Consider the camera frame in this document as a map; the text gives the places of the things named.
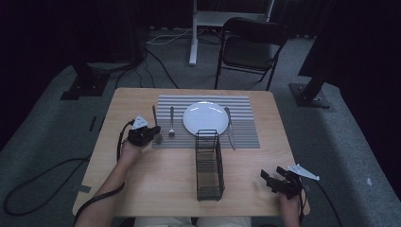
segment hand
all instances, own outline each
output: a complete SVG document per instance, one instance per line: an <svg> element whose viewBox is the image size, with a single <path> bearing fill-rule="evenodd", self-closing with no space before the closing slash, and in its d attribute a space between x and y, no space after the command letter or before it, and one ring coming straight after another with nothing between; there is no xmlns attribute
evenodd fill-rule
<svg viewBox="0 0 401 227"><path fill-rule="evenodd" d="M118 162L122 162L126 164L127 166L132 166L134 163L136 163L142 153L142 150L147 146L148 144L144 145L143 147L137 147L130 143L129 141L125 141L123 143L123 146L121 148L121 156L120 160Z"/></svg>
<svg viewBox="0 0 401 227"><path fill-rule="evenodd" d="M279 199L280 199L280 212L284 222L284 226L285 227L300 226L299 223L299 214L301 209L300 197L297 195L288 200L285 194L279 193Z"/></svg>

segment table top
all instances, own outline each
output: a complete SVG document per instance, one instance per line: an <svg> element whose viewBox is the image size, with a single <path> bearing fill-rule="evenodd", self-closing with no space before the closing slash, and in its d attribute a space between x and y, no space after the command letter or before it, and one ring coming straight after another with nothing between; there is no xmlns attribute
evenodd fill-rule
<svg viewBox="0 0 401 227"><path fill-rule="evenodd" d="M115 166L118 136L138 114L154 125L152 105L159 95L248 96L260 148L223 148L225 190L220 201L197 200L194 148L146 148L131 168L115 211L120 217L279 216L278 196L260 177L272 177L278 166L294 165L286 132L272 93L265 91L119 88L115 91L97 139L73 213L103 184ZM305 214L309 213L306 205Z"/></svg>

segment stand base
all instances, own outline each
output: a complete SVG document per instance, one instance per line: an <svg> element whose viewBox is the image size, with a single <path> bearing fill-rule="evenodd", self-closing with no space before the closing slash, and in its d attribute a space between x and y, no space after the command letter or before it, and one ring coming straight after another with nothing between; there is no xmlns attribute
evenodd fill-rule
<svg viewBox="0 0 401 227"><path fill-rule="evenodd" d="M330 106L330 102L327 101L322 91L319 91L318 95L311 101L305 101L302 93L306 87L306 84L302 83L290 83L289 88L294 95L295 101L299 107L315 107L323 108L326 111L334 112L334 108Z"/></svg>
<svg viewBox="0 0 401 227"><path fill-rule="evenodd" d="M76 77L69 91L64 92L60 100L78 100L80 96L103 96L103 91L109 80L110 74L94 74L94 81L90 84L85 84L82 79Z"/></svg>

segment white plate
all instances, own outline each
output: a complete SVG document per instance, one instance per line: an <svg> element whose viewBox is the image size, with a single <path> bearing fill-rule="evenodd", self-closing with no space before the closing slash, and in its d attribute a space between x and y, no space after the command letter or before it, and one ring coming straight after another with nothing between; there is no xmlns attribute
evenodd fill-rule
<svg viewBox="0 0 401 227"><path fill-rule="evenodd" d="M183 124L192 134L196 134L199 130L216 130L221 134L228 126L228 115L216 103L198 102L185 110Z"/></svg>

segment metal rack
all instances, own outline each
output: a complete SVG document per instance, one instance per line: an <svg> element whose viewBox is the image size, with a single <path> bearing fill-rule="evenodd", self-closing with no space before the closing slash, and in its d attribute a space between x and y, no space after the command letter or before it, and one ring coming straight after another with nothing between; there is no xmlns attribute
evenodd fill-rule
<svg viewBox="0 0 401 227"><path fill-rule="evenodd" d="M217 131L199 130L195 150L198 201L219 201L225 187Z"/></svg>

